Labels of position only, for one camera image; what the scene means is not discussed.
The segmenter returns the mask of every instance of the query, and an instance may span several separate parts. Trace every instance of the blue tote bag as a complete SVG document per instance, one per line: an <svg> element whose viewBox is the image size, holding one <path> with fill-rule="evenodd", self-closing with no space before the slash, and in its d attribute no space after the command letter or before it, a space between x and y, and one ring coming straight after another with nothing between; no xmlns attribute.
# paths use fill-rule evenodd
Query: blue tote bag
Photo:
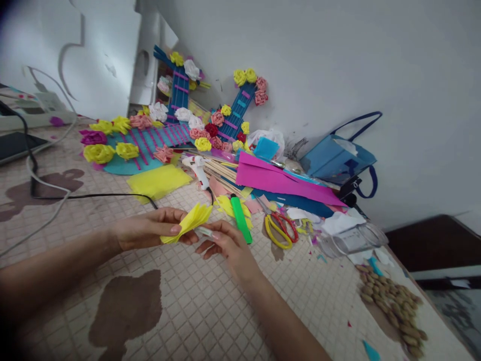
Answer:
<svg viewBox="0 0 481 361"><path fill-rule="evenodd" d="M342 127L373 116L376 118L363 126L349 139L344 139L343 137L336 135L336 131ZM372 166L376 162L376 157L360 145L353 143L353 141L367 128L373 125L381 116L382 113L380 111L365 114L332 131L331 134L321 140L313 149L301 158L300 163L304 168L304 171L310 176L342 186L350 178L358 175L366 168L369 168L373 184L371 194L365 196L359 188L357 188L356 191L362 198L373 198L377 191L377 176L376 171ZM355 149L357 154L353 154L346 149L346 146L343 147L340 144L348 145L351 150Z"/></svg>

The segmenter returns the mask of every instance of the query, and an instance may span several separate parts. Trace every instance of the plastic bag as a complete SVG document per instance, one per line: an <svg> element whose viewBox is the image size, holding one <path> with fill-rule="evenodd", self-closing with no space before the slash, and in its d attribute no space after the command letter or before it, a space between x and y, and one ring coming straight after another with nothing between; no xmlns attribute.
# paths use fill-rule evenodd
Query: plastic bag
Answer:
<svg viewBox="0 0 481 361"><path fill-rule="evenodd" d="M247 144L251 146L251 144L257 145L257 142L261 137L265 137L267 139L270 139L274 142L276 142L279 145L279 149L276 152L276 155L274 155L273 160L278 159L280 156L284 154L284 136L282 135L281 132L278 130L274 129L269 129L269 130L256 130L253 131L251 134L247 136Z"/></svg>

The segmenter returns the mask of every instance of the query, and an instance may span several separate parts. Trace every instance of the phone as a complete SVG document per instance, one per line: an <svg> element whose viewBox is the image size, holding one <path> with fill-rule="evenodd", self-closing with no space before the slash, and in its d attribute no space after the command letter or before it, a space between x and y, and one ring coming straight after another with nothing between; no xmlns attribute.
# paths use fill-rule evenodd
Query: phone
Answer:
<svg viewBox="0 0 481 361"><path fill-rule="evenodd" d="M44 144L50 143L48 140L28 135L29 147L35 150ZM28 155L25 135L21 132L10 133L0 136L0 165L11 162L15 159Z"/></svg>

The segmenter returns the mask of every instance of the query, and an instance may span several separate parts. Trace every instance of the green marker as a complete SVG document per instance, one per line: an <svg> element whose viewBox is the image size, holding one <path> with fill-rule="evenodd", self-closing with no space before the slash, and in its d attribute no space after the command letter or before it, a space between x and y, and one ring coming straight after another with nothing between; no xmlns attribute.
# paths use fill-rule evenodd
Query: green marker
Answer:
<svg viewBox="0 0 481 361"><path fill-rule="evenodd" d="M237 228L242 232L247 244L252 243L252 236L247 227L246 218L244 217L244 212L242 211L241 200L232 193L230 195L230 204L232 204L232 209L234 210L235 221L237 223Z"/></svg>

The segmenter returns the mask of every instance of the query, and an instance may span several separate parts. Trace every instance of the scissors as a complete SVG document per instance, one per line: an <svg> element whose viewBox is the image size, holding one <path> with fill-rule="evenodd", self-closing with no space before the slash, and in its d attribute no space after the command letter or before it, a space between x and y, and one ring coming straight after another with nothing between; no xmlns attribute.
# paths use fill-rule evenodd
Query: scissors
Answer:
<svg viewBox="0 0 481 361"><path fill-rule="evenodd" d="M259 204L261 205L262 209L264 210L264 212L266 212L266 217L264 218L264 223L266 225L266 231L267 231L267 234L269 235L269 238L271 239L272 242L274 242L274 244L282 249L291 249L292 248L292 244L293 243L296 243L298 240L299 240L299 235L297 234L297 230L296 230L296 227L295 225L292 223L292 221L286 217L284 217L283 215L281 215L280 213L277 213L277 212L273 212L271 211L269 208L267 208L264 203L262 203L262 201L259 199L259 197L256 196L256 199L257 201L259 202ZM274 222L274 220L272 219L272 217L274 217L274 219L281 225L281 228L279 228L276 224L276 222ZM284 223L282 222L282 220L286 221L287 224L289 224L294 232L294 238L292 238L289 233L287 232L287 229L286 229L286 226L284 226ZM286 242L288 243L288 245L285 245L285 244L282 244L280 243L273 235L272 235L272 231L271 231L271 226L286 240Z"/></svg>

